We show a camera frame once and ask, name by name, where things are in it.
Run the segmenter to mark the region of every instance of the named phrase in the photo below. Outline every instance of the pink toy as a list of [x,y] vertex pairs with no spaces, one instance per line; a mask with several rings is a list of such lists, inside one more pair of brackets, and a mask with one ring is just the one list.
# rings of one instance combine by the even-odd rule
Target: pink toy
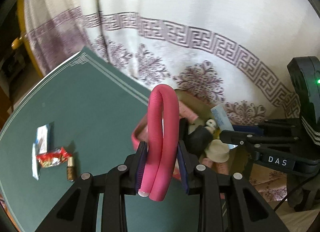
[[[162,201],[167,193],[177,157],[179,138],[179,103],[175,91],[168,85],[157,85],[151,92],[148,105],[148,156],[140,191],[149,198]],[[132,133],[135,149],[139,145]]]

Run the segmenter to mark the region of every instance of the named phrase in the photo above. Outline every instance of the purple floral pattern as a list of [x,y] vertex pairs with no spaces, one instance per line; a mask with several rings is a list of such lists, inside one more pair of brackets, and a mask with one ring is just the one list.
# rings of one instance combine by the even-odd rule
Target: purple floral pattern
[[94,46],[96,52],[99,54],[99,56],[102,57],[104,60],[107,60],[106,44],[105,44],[104,38],[101,34],[99,36],[97,36],[97,38],[94,39],[93,46]]
[[269,186],[266,187],[266,191],[259,192],[265,201],[279,201],[287,195],[287,188],[271,189]]
[[138,61],[138,78],[146,85],[161,83],[171,74],[167,67],[161,63],[161,57],[155,57],[154,53],[149,51],[144,44],[140,44],[136,53]]
[[218,78],[210,61],[203,61],[185,68],[179,76],[174,76],[179,89],[186,91],[207,103],[225,100],[224,89],[221,87],[223,80]]
[[253,178],[249,178],[249,182],[251,183],[251,185],[257,185],[259,184],[259,182],[256,180],[256,179],[253,179]]
[[241,103],[226,103],[225,107],[232,124],[253,125],[266,118],[266,109],[263,105],[256,106],[253,103],[241,101]]
[[275,180],[275,179],[284,178],[287,175],[283,172],[280,172],[280,171],[271,171],[269,173],[269,176],[270,176],[269,180]]
[[107,40],[107,43],[110,63],[119,70],[125,69],[133,57],[133,53],[128,52],[121,43],[115,43],[111,40]]

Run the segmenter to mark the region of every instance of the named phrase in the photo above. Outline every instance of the wooden furniture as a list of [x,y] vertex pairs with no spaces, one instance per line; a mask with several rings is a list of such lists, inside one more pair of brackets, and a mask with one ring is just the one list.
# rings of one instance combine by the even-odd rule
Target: wooden furniture
[[0,87],[0,129],[4,126],[4,123],[9,118],[8,109],[12,106],[10,99],[4,93]]

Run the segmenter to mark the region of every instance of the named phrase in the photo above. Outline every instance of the white curtain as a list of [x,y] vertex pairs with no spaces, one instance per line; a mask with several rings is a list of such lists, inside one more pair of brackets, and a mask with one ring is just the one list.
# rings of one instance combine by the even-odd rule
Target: white curtain
[[286,66],[320,55],[307,0],[25,0],[25,18],[44,74],[88,45],[150,89],[223,103],[234,124],[296,117]]

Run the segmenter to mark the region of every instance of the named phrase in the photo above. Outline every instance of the black cable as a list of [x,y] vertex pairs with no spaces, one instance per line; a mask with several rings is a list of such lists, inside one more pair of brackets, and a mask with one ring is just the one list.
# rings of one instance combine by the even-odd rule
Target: black cable
[[306,179],[305,181],[299,183],[293,190],[291,190],[280,202],[279,204],[274,208],[274,211],[276,211],[281,205],[282,203],[289,198],[297,189],[301,188],[303,185],[305,185],[306,183],[308,183],[309,181],[311,181],[312,179],[314,179],[315,176],[312,176],[308,179]]

